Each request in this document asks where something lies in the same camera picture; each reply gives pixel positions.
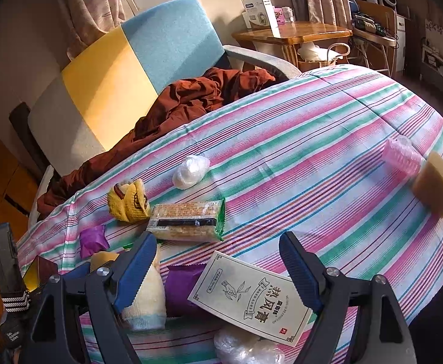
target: blue cushion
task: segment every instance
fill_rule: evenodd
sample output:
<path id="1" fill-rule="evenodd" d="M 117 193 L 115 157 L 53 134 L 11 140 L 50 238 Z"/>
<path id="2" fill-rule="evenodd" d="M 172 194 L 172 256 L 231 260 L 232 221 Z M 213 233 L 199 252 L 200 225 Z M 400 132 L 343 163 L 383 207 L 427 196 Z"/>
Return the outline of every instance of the blue cushion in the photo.
<path id="1" fill-rule="evenodd" d="M 122 28 L 157 93 L 176 80 L 203 75 L 224 54 L 198 0 L 160 4 Z"/>

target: striped tablecloth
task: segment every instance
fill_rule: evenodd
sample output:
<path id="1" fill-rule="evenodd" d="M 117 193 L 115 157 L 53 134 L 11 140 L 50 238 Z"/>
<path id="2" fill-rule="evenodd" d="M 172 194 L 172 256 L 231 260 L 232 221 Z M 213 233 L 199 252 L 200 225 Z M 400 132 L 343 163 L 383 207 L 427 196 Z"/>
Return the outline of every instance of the striped tablecloth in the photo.
<path id="1" fill-rule="evenodd" d="M 180 127 L 78 192 L 20 241 L 22 271 L 36 255 L 73 269 L 79 232 L 93 225 L 107 225 L 111 250 L 130 244 L 139 228 L 112 220 L 107 192 L 140 177 L 153 205 L 226 199 L 224 242 L 164 243 L 164 279 L 167 265 L 203 263 L 215 249 L 286 274 L 278 238 L 292 230 L 327 266 L 357 278 L 385 274 L 411 321 L 443 284 L 443 219 L 382 162 L 384 142 L 399 133 L 422 155 L 443 156 L 443 118 L 406 88 L 351 65 L 311 71 Z M 209 158 L 211 170 L 196 186 L 175 189 L 173 171 L 190 154 Z M 348 312 L 334 362 L 343 360 L 355 316 Z M 81 321 L 91 358 L 101 362 L 89 318 Z M 131 341 L 144 363 L 219 362 L 218 327 L 180 318 Z M 308 330 L 295 348 L 282 347 L 289 363 Z"/>

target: metal bolt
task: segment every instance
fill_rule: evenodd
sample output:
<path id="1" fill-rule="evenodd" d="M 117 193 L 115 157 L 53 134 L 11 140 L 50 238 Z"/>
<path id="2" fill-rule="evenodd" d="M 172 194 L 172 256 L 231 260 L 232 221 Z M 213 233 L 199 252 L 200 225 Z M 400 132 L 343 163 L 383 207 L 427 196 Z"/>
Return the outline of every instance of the metal bolt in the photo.
<path id="1" fill-rule="evenodd" d="M 386 284 L 387 283 L 387 279 L 383 275 L 375 276 L 375 281 L 377 283 L 381 283 L 381 284 Z"/>
<path id="2" fill-rule="evenodd" d="M 100 267 L 97 270 L 97 275 L 101 276 L 101 277 L 105 277 L 110 273 L 110 269 L 109 267 Z"/>
<path id="3" fill-rule="evenodd" d="M 337 277 L 341 274 L 341 272 L 339 271 L 339 269 L 335 268 L 335 267 L 328 267 L 326 269 L 326 273 L 330 276 L 330 277 Z"/>
<path id="4" fill-rule="evenodd" d="M 60 281 L 61 277 L 58 274 L 51 275 L 49 277 L 49 281 L 52 283 L 58 283 Z"/>

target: orange blanket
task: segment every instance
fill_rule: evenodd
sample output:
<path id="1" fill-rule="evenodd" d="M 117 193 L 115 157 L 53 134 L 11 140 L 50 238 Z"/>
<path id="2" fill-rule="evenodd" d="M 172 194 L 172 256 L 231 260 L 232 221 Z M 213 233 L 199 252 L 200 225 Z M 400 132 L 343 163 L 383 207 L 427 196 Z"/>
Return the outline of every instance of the orange blanket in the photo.
<path id="1" fill-rule="evenodd" d="M 141 117 L 112 149 L 92 157 L 78 170 L 49 185 L 47 192 L 38 199 L 40 220 L 78 190 L 156 139 L 273 84 L 275 78 L 266 70 L 241 72 L 219 68 L 210 68 L 199 78 L 170 84 L 161 92 L 147 116 Z"/>

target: yellow knit glove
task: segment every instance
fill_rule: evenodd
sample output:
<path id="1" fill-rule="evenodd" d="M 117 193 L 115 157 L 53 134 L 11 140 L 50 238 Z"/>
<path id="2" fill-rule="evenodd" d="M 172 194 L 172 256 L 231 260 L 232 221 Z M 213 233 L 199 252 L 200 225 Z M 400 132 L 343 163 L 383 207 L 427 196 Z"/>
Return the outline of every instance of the yellow knit glove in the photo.
<path id="1" fill-rule="evenodd" d="M 135 223 L 150 217 L 150 205 L 141 179 L 117 183 L 108 193 L 110 214 L 123 222 Z"/>

